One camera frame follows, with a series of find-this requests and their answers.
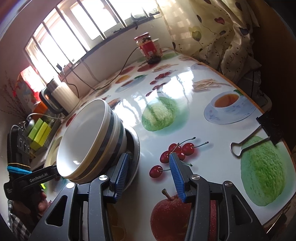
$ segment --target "red label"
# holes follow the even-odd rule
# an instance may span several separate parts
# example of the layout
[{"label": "red label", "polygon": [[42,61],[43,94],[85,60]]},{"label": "red label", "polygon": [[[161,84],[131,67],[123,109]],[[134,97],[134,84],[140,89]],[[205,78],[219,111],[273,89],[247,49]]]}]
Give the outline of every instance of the red label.
[{"label": "red label", "polygon": [[152,41],[143,44],[142,46],[140,46],[140,49],[143,50],[145,56],[147,56],[147,57],[157,53],[157,50],[156,50],[154,43]]}]

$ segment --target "fruit print tablecloth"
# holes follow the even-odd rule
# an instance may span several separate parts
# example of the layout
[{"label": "fruit print tablecloth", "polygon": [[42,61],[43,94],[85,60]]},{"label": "fruit print tablecloth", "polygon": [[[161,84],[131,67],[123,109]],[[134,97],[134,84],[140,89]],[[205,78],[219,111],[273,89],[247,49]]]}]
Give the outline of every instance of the fruit print tablecloth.
[{"label": "fruit print tablecloth", "polygon": [[[215,107],[214,100],[224,95],[235,102]],[[189,208],[176,196],[170,171],[164,170],[169,168],[171,145],[193,137],[176,149],[179,158],[207,181],[232,181],[262,224],[295,194],[295,168],[283,142],[276,146],[267,142],[241,159],[231,154],[229,144],[252,133],[261,112],[235,86],[198,61],[172,50],[152,66],[136,61],[103,90],[90,91],[81,105],[97,98],[108,102],[123,123],[135,129],[141,146],[138,174],[115,204],[125,230],[119,240],[184,239]],[[65,130],[63,124],[55,138]],[[265,137],[260,130],[254,139]],[[204,142],[209,143],[194,148]]]}]

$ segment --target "yellow rubber band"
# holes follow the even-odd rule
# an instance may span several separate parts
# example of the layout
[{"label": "yellow rubber band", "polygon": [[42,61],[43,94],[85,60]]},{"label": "yellow rubber band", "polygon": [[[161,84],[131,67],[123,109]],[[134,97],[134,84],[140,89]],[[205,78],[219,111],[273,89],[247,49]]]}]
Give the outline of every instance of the yellow rubber band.
[{"label": "yellow rubber band", "polygon": [[24,164],[21,164],[21,163],[16,163],[16,162],[8,163],[8,165],[11,165],[11,164],[21,165],[21,166],[29,167],[30,168],[30,166],[27,166],[27,165],[24,165]]}]

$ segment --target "plaid shirt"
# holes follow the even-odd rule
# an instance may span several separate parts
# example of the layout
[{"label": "plaid shirt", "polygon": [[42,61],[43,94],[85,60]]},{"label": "plaid shirt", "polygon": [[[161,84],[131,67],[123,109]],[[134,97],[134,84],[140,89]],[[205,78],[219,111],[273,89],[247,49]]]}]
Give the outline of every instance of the plaid shirt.
[{"label": "plaid shirt", "polygon": [[12,201],[8,200],[8,226],[19,241],[27,241],[31,233],[22,221],[13,214],[12,209]]}]

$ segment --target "glass jar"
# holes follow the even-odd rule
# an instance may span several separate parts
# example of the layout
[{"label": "glass jar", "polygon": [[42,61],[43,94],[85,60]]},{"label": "glass jar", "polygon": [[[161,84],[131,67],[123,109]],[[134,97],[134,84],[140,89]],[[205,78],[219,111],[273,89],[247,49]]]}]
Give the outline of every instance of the glass jar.
[{"label": "glass jar", "polygon": [[149,36],[149,33],[142,34],[134,39],[137,45],[140,47],[140,51],[146,58],[148,64],[155,64],[161,61],[161,56],[157,52],[157,49]]}]

